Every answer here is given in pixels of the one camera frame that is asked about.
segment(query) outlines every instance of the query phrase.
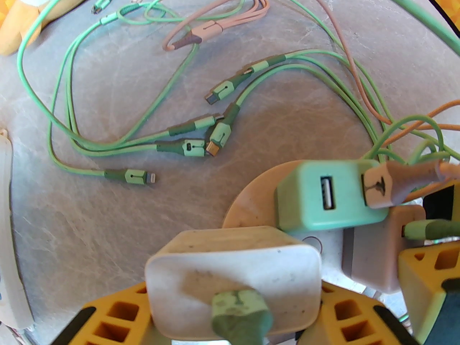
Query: usb port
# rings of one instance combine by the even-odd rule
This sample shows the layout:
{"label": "usb port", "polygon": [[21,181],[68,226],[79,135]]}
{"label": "usb port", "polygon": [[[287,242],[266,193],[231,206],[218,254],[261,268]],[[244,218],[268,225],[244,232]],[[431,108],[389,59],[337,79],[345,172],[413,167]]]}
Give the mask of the usb port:
{"label": "usb port", "polygon": [[325,210],[335,209],[334,190],[332,188],[332,177],[330,176],[321,177],[321,189],[322,189],[323,208]]}

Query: pink connector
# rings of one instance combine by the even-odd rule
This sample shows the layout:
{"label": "pink connector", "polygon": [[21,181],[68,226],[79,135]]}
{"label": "pink connector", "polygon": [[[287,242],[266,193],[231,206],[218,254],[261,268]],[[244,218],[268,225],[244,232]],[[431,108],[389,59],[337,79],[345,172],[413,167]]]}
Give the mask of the pink connector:
{"label": "pink connector", "polygon": [[192,30],[189,33],[187,33],[184,37],[173,43],[172,46],[174,46],[174,49],[177,50],[178,48],[181,48],[186,45],[191,45],[194,43],[199,44],[203,41],[218,36],[223,31],[224,29],[219,23],[210,20],[208,22],[200,24],[195,28],[192,28]]}

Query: marble surface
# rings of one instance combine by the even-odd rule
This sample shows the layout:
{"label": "marble surface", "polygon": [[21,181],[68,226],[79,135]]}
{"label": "marble surface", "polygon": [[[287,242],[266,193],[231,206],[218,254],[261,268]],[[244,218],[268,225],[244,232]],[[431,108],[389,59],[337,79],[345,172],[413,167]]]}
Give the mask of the marble surface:
{"label": "marble surface", "polygon": [[[99,19],[90,14],[92,1],[51,24],[27,50],[26,74],[46,103],[68,45]],[[128,1],[115,0],[107,12]],[[165,4],[185,15],[209,1]],[[300,1],[326,18],[312,0]],[[415,1],[439,17],[426,0]],[[271,2],[262,20],[202,45],[142,134],[223,111],[233,97],[213,107],[203,97],[249,62],[286,51],[331,47],[325,33],[286,0]],[[355,58],[368,68],[396,117],[427,113],[459,97],[459,58],[394,3],[327,3]],[[74,98],[85,136],[114,140],[151,103],[187,52],[162,51],[160,41],[170,29],[115,23],[82,46],[75,62]],[[350,83],[340,66],[328,63]],[[452,110],[439,120],[455,122],[458,116],[458,110]],[[370,147],[362,125],[335,94],[312,76],[291,71],[272,77],[248,98],[216,158],[152,152],[88,159],[55,132],[56,152],[65,162],[152,170],[158,176],[153,187],[67,174],[48,156],[47,120],[23,90],[15,55],[0,58],[0,126],[8,129],[14,148],[14,237],[36,319],[34,336],[41,345],[49,344],[85,302],[143,280],[149,256],[180,231],[220,227],[233,199],[263,171],[296,159],[357,158]],[[407,137],[396,150],[406,156],[416,141]],[[446,132],[446,142],[456,148],[460,138]]]}

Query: mint green usb wall charger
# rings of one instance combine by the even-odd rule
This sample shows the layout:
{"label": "mint green usb wall charger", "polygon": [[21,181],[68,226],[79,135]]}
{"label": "mint green usb wall charger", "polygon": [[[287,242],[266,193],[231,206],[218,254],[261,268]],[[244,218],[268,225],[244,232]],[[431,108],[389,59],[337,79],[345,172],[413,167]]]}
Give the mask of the mint green usb wall charger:
{"label": "mint green usb wall charger", "polygon": [[275,190],[277,227],[301,233],[384,220],[388,208],[371,209],[364,200],[362,175],[375,166],[375,160],[305,161]]}

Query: white power strip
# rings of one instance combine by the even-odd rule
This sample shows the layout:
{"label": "white power strip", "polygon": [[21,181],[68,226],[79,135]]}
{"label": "white power strip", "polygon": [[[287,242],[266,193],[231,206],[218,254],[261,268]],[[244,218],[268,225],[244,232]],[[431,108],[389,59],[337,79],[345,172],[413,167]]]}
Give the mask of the white power strip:
{"label": "white power strip", "polygon": [[10,221],[11,143],[0,130],[0,322],[24,329],[33,325],[24,286],[19,278]]}

